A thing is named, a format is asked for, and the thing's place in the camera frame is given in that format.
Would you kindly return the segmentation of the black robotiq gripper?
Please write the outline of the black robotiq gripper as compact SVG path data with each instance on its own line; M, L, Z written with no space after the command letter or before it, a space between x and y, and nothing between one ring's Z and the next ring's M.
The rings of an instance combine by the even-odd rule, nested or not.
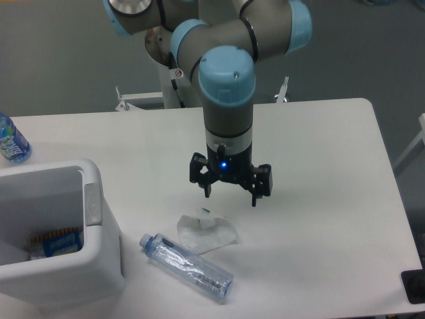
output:
M252 146L243 152L220 157L209 146L208 159L195 152L189 163L189 181L197 183L204 190L206 198L210 197L211 185L216 181L241 185L252 194L252 206L258 199L269 197L272 193L272 166L252 165Z

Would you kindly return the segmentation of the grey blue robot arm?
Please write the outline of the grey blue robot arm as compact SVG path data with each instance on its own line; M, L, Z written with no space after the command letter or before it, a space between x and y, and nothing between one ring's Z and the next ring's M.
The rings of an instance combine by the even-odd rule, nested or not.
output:
M168 55L188 77L203 107L207 154L195 153L189 179L210 195L217 181L237 184L252 200L272 192L272 168L252 164L254 65L308 44L309 9L301 1L236 1L236 19L210 25L198 1L105 1L114 29L171 33Z

